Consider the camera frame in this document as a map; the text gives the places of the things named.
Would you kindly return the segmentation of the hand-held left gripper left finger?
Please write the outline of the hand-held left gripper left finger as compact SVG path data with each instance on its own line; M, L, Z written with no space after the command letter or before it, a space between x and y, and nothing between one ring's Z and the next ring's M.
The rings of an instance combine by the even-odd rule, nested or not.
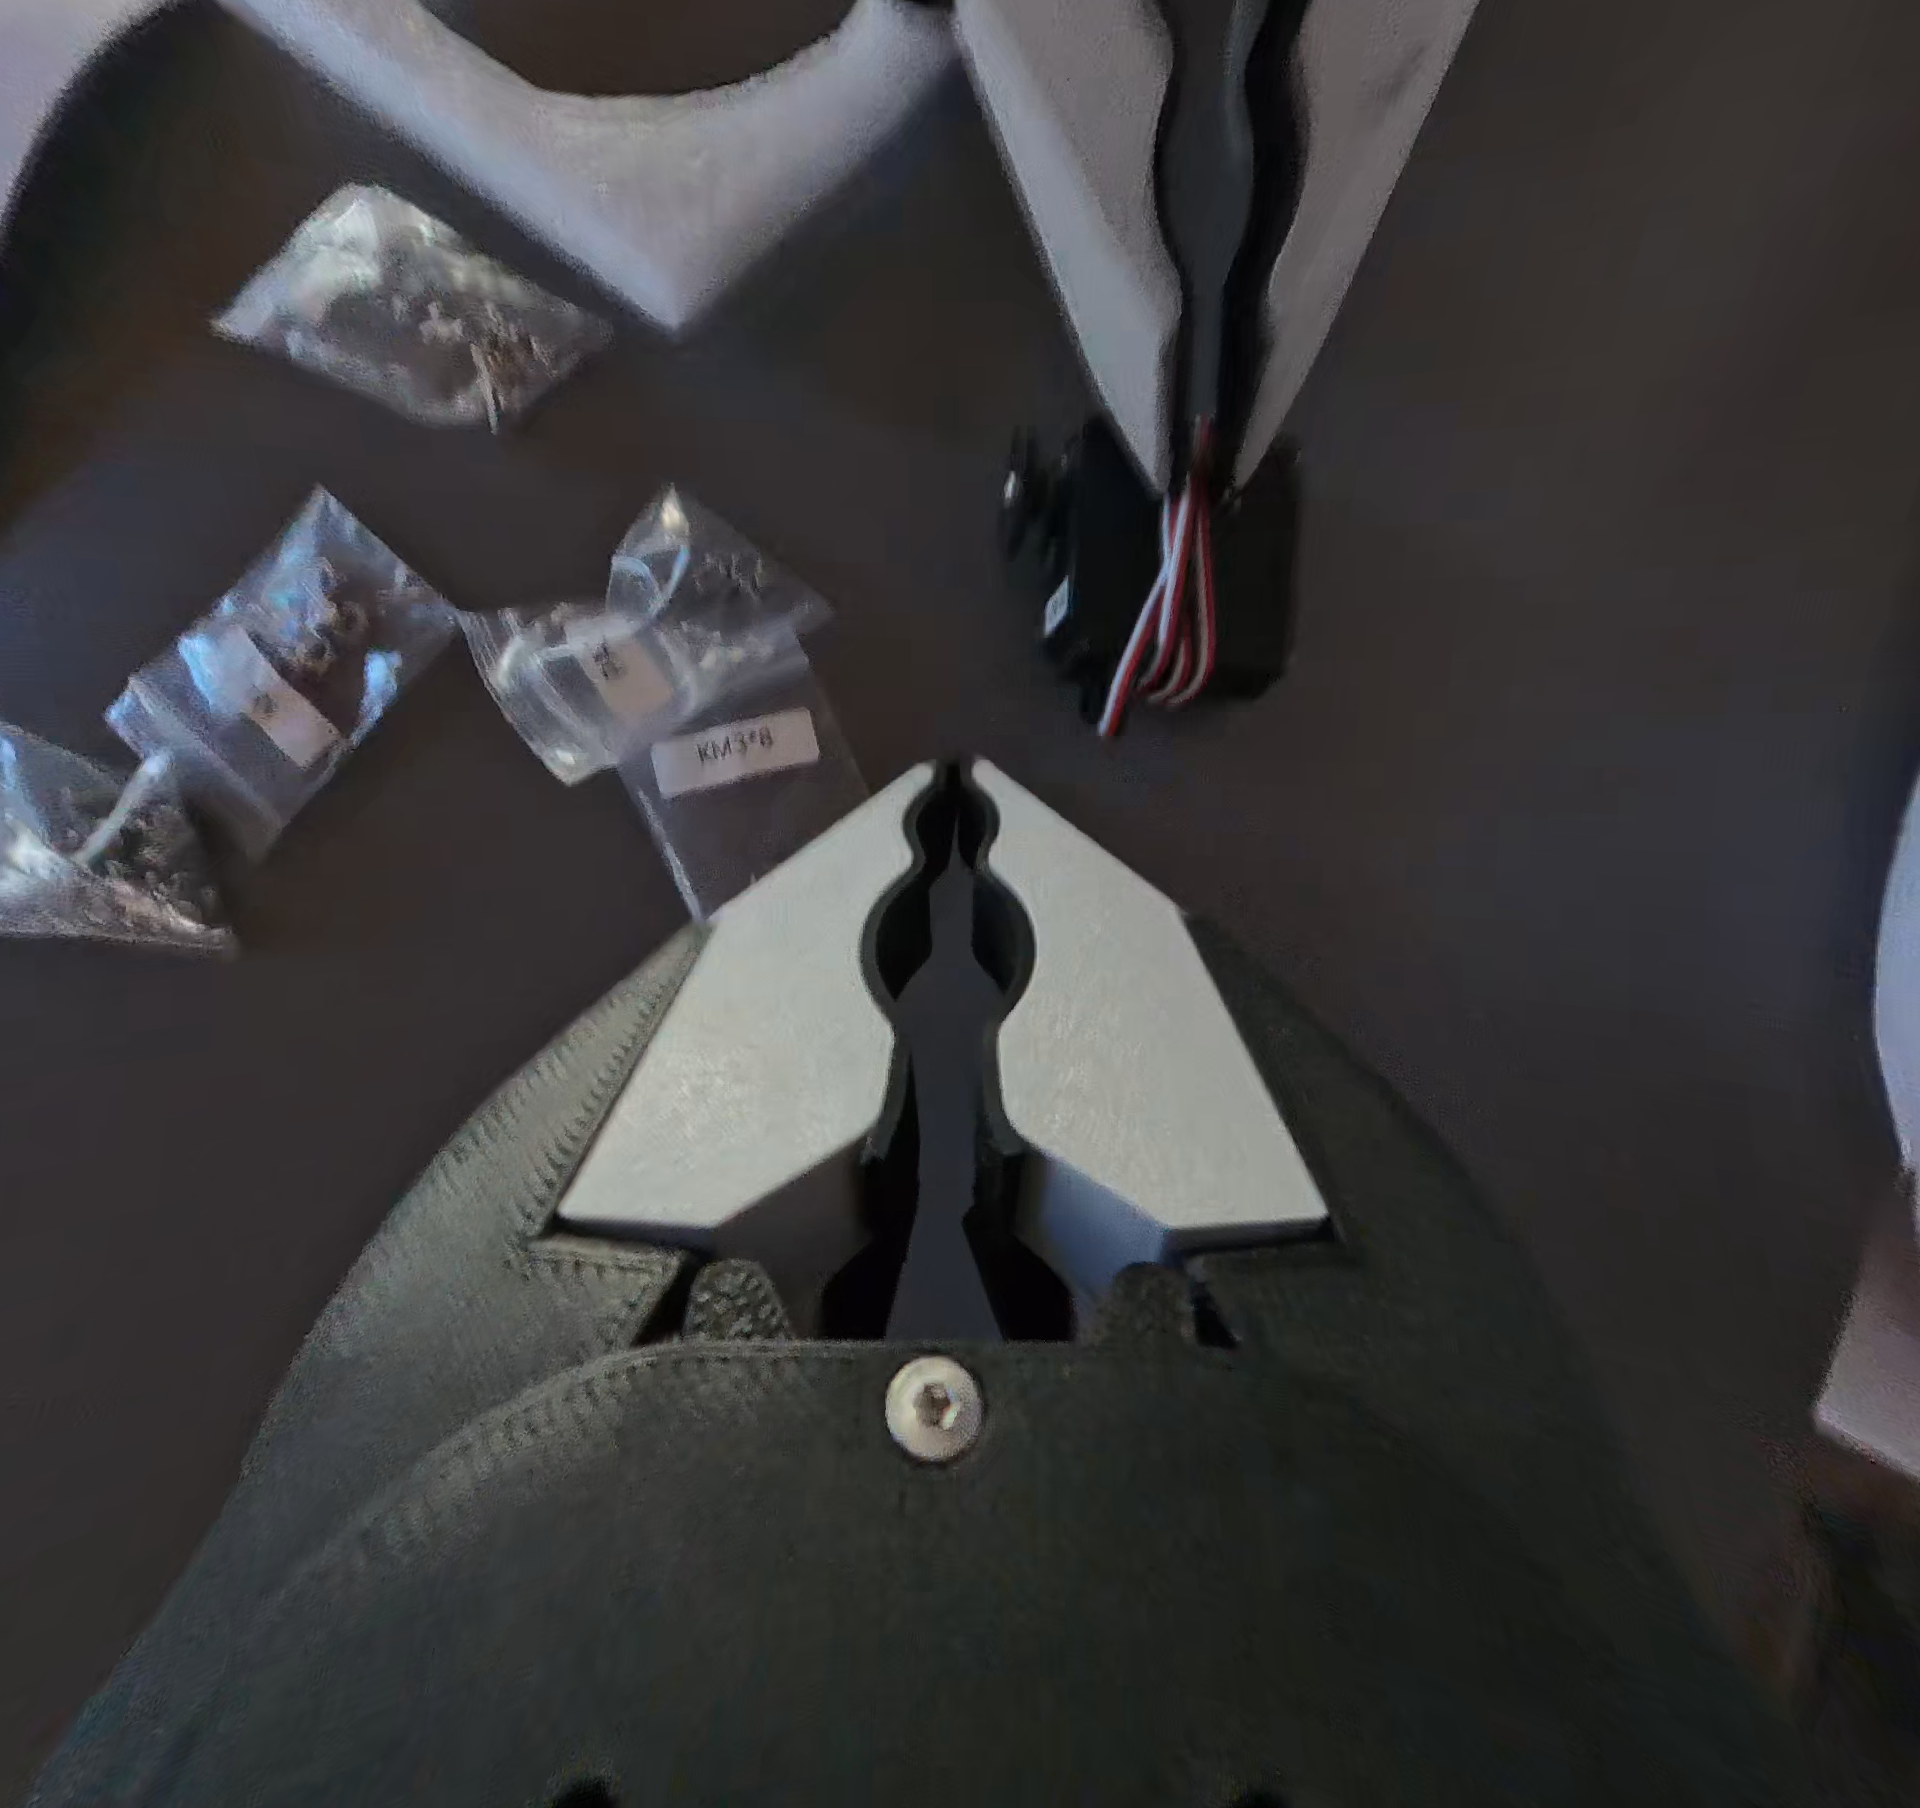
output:
M756 1264L791 1314L887 1314L919 1192L901 1004L945 861L947 769L918 764L720 907L557 1217Z

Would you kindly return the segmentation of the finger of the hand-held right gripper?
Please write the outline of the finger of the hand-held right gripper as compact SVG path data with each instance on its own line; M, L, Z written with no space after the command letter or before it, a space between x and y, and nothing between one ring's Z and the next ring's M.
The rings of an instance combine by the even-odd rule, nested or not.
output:
M1223 444L1253 480L1309 379L1478 0L1273 0L1247 62L1256 207Z
M1183 50L1169 0L951 0L957 40L1101 413L1169 488L1193 268L1170 227Z

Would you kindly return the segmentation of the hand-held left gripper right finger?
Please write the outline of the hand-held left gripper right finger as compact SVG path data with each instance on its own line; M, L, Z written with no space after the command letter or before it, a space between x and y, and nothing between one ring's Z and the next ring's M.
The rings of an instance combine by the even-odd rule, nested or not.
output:
M1012 910L990 1110L1012 1232L1077 1305L1128 1268L1304 1242L1333 1217L1188 913L988 763L974 872Z

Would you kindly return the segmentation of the black servo motor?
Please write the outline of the black servo motor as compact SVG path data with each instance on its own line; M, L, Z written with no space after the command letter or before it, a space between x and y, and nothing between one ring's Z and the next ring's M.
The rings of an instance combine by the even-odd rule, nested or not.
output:
M1214 509L1214 664L1201 697L1253 699L1287 669L1302 522L1302 460L1283 436ZM1044 454L1012 436L998 495L1002 554L1039 590L1039 642L1095 718L1158 565L1159 504L1108 419Z

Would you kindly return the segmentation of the clear bag of silver screws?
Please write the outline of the clear bag of silver screws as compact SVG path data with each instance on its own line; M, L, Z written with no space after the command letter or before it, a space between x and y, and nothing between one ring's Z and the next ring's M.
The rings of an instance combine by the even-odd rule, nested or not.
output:
M336 187L211 320L404 419L506 432L610 345L610 321L398 192Z
M810 671L748 686L616 767L686 913L705 920L871 792Z

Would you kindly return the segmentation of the clear bag of tiny screws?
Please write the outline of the clear bag of tiny screws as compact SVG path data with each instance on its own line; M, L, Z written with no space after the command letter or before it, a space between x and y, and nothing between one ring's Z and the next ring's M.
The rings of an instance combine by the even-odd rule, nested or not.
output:
M460 635L498 712L575 786L801 671L802 636L831 618L797 571L662 486L602 595L461 611Z

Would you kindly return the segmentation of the clear bag of nuts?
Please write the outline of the clear bag of nuts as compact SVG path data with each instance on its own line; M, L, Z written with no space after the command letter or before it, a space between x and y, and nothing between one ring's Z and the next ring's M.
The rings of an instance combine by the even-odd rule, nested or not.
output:
M107 703L138 757L256 863L453 642L450 603L317 486L238 580Z

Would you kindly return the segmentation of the person's white shirt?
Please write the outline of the person's white shirt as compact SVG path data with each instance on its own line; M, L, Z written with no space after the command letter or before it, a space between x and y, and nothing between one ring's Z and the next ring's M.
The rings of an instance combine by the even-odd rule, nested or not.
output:
M1870 1001L1897 1169L1842 1314L1816 1428L1918 1481L1918 792L1907 794L1879 907Z

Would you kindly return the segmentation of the white foam frame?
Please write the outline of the white foam frame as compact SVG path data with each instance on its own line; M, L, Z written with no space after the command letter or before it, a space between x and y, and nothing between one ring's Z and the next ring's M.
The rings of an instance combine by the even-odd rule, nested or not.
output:
M942 11L852 0L745 79L588 96L538 89L419 0L223 2L670 335L834 202L957 62Z

